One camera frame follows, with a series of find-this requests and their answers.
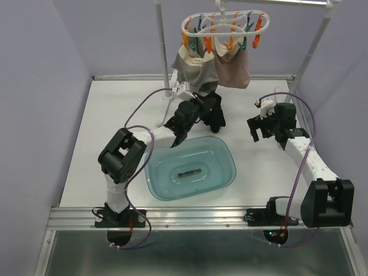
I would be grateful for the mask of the aluminium mounting rail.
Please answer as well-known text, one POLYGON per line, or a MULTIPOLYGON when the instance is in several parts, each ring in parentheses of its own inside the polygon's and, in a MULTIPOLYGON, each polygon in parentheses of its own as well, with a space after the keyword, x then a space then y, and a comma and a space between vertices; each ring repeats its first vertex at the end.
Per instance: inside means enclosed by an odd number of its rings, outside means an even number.
MULTIPOLYGON (((244 220, 246 206, 235 207, 145 207, 153 231, 280 229, 285 223, 251 227, 244 220)), ((49 231, 110 230, 129 227, 96 227, 92 208, 52 208, 47 222, 49 231)))

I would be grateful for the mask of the grey underwear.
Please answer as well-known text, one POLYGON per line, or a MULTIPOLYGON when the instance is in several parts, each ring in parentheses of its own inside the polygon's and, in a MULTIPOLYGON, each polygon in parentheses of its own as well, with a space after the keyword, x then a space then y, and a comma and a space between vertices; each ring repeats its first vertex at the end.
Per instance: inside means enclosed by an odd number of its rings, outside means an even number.
POLYGON ((219 77, 214 63, 213 52, 205 51, 204 56, 181 46, 172 68, 178 71, 177 80, 179 83, 189 82, 194 92, 206 96, 215 92, 218 86, 219 77))

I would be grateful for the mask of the pink underwear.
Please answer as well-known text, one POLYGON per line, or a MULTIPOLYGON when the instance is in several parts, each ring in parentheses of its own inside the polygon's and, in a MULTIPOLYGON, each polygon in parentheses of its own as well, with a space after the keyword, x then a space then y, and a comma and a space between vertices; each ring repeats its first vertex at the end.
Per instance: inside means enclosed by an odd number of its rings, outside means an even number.
POLYGON ((250 83, 248 50, 238 45, 231 51, 215 38, 213 44, 214 64, 220 86, 246 89, 250 83))

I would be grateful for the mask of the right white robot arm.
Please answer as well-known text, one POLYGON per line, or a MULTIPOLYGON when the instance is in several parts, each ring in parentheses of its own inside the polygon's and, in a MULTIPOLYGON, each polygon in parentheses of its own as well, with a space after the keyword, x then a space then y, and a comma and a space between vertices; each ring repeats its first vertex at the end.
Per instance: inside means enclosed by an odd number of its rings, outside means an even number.
POLYGON ((270 197, 264 208, 250 208, 245 219, 250 226, 297 225, 308 228, 345 227, 351 222, 354 185, 339 178, 311 146, 303 128, 297 127, 296 107, 292 103, 274 103, 265 98, 256 102, 260 114, 247 121, 251 136, 258 141, 257 130, 264 138, 274 137, 301 169, 308 189, 303 199, 270 197))

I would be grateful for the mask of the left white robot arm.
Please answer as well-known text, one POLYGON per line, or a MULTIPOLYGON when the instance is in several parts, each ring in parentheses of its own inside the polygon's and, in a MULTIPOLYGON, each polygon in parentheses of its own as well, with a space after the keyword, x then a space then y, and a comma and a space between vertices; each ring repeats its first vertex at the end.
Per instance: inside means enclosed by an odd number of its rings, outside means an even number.
POLYGON ((163 126, 153 130, 141 126, 141 132, 119 129, 98 157, 108 187, 105 208, 120 214, 130 207, 126 185, 140 172, 138 166, 146 152, 180 145, 199 121, 213 133, 226 126, 221 101, 222 97, 214 91, 206 96, 193 93, 190 100, 179 103, 163 126))

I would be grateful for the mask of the teal plastic basin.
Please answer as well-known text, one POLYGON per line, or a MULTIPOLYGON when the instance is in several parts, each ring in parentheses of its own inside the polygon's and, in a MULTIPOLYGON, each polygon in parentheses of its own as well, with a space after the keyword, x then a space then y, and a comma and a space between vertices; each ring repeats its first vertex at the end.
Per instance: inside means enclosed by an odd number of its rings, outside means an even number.
POLYGON ((229 186, 236 177, 236 166, 223 140, 204 136, 154 150, 145 177, 156 199, 173 201, 229 186))

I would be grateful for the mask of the white drying rack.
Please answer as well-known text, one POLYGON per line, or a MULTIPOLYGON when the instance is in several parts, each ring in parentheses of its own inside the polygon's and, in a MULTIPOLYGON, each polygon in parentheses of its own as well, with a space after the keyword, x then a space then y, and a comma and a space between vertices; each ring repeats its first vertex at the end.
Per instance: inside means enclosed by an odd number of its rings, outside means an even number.
MULTIPOLYGON (((290 95, 286 97, 285 102, 290 102, 292 100, 292 96, 296 95, 296 89, 300 80, 302 79, 311 59, 312 56, 333 16, 335 15, 339 4, 341 3, 339 0, 335 1, 262 1, 262 3, 270 3, 276 5, 288 5, 288 6, 317 6, 325 8, 326 12, 324 18, 316 32, 314 39, 308 49, 308 52, 303 60, 303 63, 292 82, 292 86, 289 89, 290 95)), ((162 17, 162 1, 155 0, 155 11, 156 11, 156 21, 158 27, 158 36, 159 36, 159 43, 160 43, 160 55, 162 60, 162 67, 163 67, 163 81, 164 87, 166 89, 170 86, 170 78, 168 75, 168 66, 167 66, 167 56, 166 56, 166 45, 164 40, 164 27, 163 27, 163 17, 162 17)))

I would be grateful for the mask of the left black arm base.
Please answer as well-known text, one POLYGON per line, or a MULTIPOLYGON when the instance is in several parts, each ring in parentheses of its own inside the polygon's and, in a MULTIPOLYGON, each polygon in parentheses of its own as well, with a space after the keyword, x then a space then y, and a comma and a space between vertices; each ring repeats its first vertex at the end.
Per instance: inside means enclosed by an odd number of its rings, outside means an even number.
POLYGON ((106 238, 111 247, 117 249, 133 248, 139 241, 133 240, 135 228, 145 228, 146 220, 127 207, 121 213, 113 212, 108 206, 92 208, 95 228, 106 228, 106 238))

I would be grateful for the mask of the black underwear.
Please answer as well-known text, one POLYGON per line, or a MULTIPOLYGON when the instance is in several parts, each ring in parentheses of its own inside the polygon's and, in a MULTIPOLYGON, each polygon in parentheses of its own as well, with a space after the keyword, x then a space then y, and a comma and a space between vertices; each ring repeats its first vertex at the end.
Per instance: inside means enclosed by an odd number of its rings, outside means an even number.
POLYGON ((220 129, 226 126, 226 121, 224 117, 224 113, 222 110, 222 107, 215 108, 217 111, 217 124, 216 125, 208 125, 210 127, 210 130, 213 133, 219 133, 220 129))

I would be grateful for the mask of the white clip hanger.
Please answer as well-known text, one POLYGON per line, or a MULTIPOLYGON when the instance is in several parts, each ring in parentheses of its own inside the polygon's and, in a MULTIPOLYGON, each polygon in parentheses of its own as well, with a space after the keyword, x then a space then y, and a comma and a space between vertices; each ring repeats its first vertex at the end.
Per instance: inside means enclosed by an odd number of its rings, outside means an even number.
POLYGON ((251 46, 258 48, 261 34, 270 26, 270 16, 261 10, 227 11, 226 5, 226 1, 216 1, 215 13, 196 13, 183 20, 182 45, 196 51, 197 40, 203 39, 204 49, 210 53, 215 38, 223 37, 225 50, 238 46, 244 51, 250 37, 251 46))

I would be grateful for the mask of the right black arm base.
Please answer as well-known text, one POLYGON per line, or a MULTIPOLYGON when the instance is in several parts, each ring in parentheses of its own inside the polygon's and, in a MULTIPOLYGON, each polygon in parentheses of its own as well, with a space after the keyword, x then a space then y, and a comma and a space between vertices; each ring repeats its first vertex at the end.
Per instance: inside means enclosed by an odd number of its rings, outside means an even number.
POLYGON ((266 240, 273 244, 284 245, 288 240, 288 226, 299 225, 298 220, 278 215, 267 208, 247 209, 243 217, 249 227, 268 227, 263 231, 266 240))

